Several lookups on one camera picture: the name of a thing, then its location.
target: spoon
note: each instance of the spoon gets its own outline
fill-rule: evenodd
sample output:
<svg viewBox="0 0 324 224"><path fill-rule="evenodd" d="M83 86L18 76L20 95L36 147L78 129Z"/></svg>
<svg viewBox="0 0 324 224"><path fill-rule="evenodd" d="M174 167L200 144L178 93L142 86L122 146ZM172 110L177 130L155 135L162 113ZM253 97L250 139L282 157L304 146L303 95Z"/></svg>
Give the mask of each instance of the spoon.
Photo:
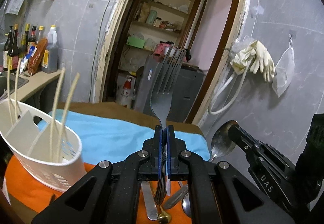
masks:
<svg viewBox="0 0 324 224"><path fill-rule="evenodd" d="M179 181L179 185L183 187L182 181ZM182 199L182 210L184 214L191 218L191 210L190 210L190 200L189 194L187 193L185 197Z"/></svg>
<svg viewBox="0 0 324 224"><path fill-rule="evenodd" d="M153 193L155 195L155 190L153 189L151 182L150 182L150 186L151 186ZM161 213L158 216L158 222L159 223L169 223L171 221L171 215L169 213L165 212L161 205L160 205L160 209L161 209Z"/></svg>
<svg viewBox="0 0 324 224"><path fill-rule="evenodd" d="M237 121L229 120L228 122L224 123L221 127L219 127L218 130L215 132L211 143L212 156L210 157L208 162L213 162L216 157L221 157L229 154L235 148L236 144L228 136L228 130L232 125L238 126L239 124L237 123ZM191 218L188 192L182 200L182 209L184 213Z"/></svg>

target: knife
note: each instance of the knife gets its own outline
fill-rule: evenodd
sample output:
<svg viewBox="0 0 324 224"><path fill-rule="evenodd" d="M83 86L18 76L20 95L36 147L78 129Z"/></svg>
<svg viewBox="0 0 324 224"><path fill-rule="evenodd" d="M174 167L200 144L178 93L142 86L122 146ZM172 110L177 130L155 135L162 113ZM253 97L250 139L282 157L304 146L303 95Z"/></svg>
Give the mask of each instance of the knife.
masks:
<svg viewBox="0 0 324 224"><path fill-rule="evenodd" d="M173 208L180 200L182 200L188 193L188 186L185 185L181 187L177 192L175 192L163 205L164 209Z"/></svg>
<svg viewBox="0 0 324 224"><path fill-rule="evenodd" d="M148 181L142 181L142 192L148 219L157 220L159 216L158 209L155 205L150 183Z"/></svg>

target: door frame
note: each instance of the door frame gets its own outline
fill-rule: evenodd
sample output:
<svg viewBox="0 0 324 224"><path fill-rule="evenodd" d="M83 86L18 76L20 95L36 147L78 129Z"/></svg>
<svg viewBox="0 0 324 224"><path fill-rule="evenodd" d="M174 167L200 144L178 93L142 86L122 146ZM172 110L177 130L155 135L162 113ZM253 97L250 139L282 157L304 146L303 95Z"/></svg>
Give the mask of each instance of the door frame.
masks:
<svg viewBox="0 0 324 224"><path fill-rule="evenodd" d="M111 16L108 21L108 25L106 28L106 36L105 40L103 42L102 50L99 55L98 59L98 67L97 67L97 73L95 77L95 82L93 86L93 91L92 91L92 102L99 102L102 101L103 98L103 91L104 91L104 84L103 82L105 80L106 74L107 74L107 69L108 69L108 63L110 61L111 57L111 52L113 50L113 45L117 36L117 30L119 28L120 22L121 22L121 17L124 14L126 5L129 0L116 0L116 3L113 7L113 11L111 13ZM236 0L237 5L236 9L234 11L231 11L231 21L232 21L232 26L230 28L227 28L226 33L223 32L223 35L221 37L221 42L226 43L224 48L229 48L231 46L231 43L239 36L240 30L244 25L244 22L247 17L247 12L249 8L249 2L250 0ZM201 96L202 94L198 95L199 98L197 97L197 100L194 103L194 108L196 111L196 114L194 114L194 110L192 109L190 113L190 119L188 119L188 122L192 120L193 124L198 124L199 121L203 118L207 107L208 103L210 102L211 96L213 91L215 90L216 85L218 84L219 77L223 69L226 67L227 63L227 58L228 58L228 50L223 49L223 53L221 54L220 59L218 60L219 64L218 66L214 64L213 66L213 71L210 71L209 74L209 80L211 82L209 83L204 83L203 84L203 91L205 92L204 96Z"/></svg>
<svg viewBox="0 0 324 224"><path fill-rule="evenodd" d="M193 35L192 35L192 38L190 40L190 43L189 43L189 49L192 47L192 44L194 42L194 39L196 37L196 34L198 32L198 28L199 28L199 25L200 25L200 21L203 17L203 13L204 13L204 9L205 9L205 6L207 4L207 1L208 0L205 0L204 1L204 4L203 4L203 7L202 7L202 10L201 10L201 13L199 15L199 18L198 18L198 21L197 21L197 24L196 24L196 27L194 29L194 32L193 32ZM235 19L235 15L236 15L236 12L238 10L238 6L239 6L239 1L240 0L232 0L232 3L231 3L231 8L228 12L228 16L227 16L227 20L226 20L226 23L225 23L225 27L224 27L224 30L223 30L223 33L222 33L222 36L221 36L221 39L219 40L219 43L218 43L218 46L217 46L217 49L216 49L216 52L215 52L215 55L214 55L214 58L213 58L213 61L209 67L209 70L208 70L208 73L205 77L205 80L200 88L200 91L196 97L196 100L195 102L193 103L192 105L192 108L187 116L187 119L185 121L185 123L192 123L195 116L197 115L198 113L198 110L207 94L207 91L208 91L208 88L210 87L211 83L212 83L212 80L216 74L216 71L218 69L218 66L219 66L219 63L221 61L221 58L222 58L222 55L223 55L223 52L226 48L226 44L228 42L228 39L229 39L229 35L231 33L231 29L233 27L233 24L234 24L234 19Z"/></svg>
<svg viewBox="0 0 324 224"><path fill-rule="evenodd" d="M108 69L107 69L107 74L105 77L105 85L104 85L104 92L102 98L103 101L107 101L107 99L109 97L112 97L114 94L114 85L117 80L119 61L122 56L124 45L126 44L127 41L127 37L128 37L127 34L129 32L129 28L137 12L138 5L140 4L141 1L142 0L133 0L133 2L130 4L130 9L128 13L123 16L125 18L125 21L122 26L118 43L116 44L116 49L114 53L111 55ZM184 45L187 42L187 38L189 36L190 29L192 28L192 24L196 17L200 2L201 0L195 0L192 5L191 11L188 15L186 25L181 31L178 47L184 48Z"/></svg>
<svg viewBox="0 0 324 224"><path fill-rule="evenodd" d="M197 32L198 32L198 28L199 28L199 26L200 26L200 21L201 21L201 19L202 19L202 17L203 17L203 13L204 13L204 11L205 11L207 1L208 1L208 0L204 0L204 3L203 3L203 5L202 5L202 8L201 8L201 11L200 11L200 14L199 14L199 17L198 17L197 22L196 22L196 25L195 25L195 28L194 28L194 30L193 30L193 32L192 32L192 36L191 36L191 39L190 39L189 45L188 45L188 47L187 47L189 51L190 51L190 49L191 49L191 47L192 47L193 42L195 41L195 37L196 37L196 34L197 34Z"/></svg>

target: hook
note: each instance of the hook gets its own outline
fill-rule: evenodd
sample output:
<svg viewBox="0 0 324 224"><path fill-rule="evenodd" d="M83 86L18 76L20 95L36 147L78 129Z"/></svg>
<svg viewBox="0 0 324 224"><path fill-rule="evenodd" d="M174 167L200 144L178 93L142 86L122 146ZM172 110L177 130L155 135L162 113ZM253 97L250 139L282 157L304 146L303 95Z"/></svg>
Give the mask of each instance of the hook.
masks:
<svg viewBox="0 0 324 224"><path fill-rule="evenodd" d="M289 47L293 46L293 37L291 34L289 34Z"/></svg>

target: white glove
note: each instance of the white glove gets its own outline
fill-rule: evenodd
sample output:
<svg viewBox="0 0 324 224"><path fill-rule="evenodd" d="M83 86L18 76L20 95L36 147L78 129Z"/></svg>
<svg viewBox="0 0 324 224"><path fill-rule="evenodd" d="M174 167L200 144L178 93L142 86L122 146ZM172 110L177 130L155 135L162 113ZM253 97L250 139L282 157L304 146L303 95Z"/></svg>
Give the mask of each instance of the white glove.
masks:
<svg viewBox="0 0 324 224"><path fill-rule="evenodd" d="M263 73L264 80L270 81L270 77L274 77L275 68L274 62L268 50L258 40L252 42L249 46L254 48L256 52L256 58L250 68L250 72L253 72L253 74L255 74L260 68L260 72Z"/></svg>
<svg viewBox="0 0 324 224"><path fill-rule="evenodd" d="M274 67L274 62L273 62L268 51L267 51L267 54L268 54L267 56L269 57L269 59L268 59L268 65L263 70L263 79L264 79L264 81L270 82L270 80L273 79L273 77L274 77L275 67Z"/></svg>
<svg viewBox="0 0 324 224"><path fill-rule="evenodd" d="M255 58L255 49L251 46L244 48L238 52L235 57L231 60L230 64L233 67L237 75L244 72L245 68L248 68L251 61Z"/></svg>

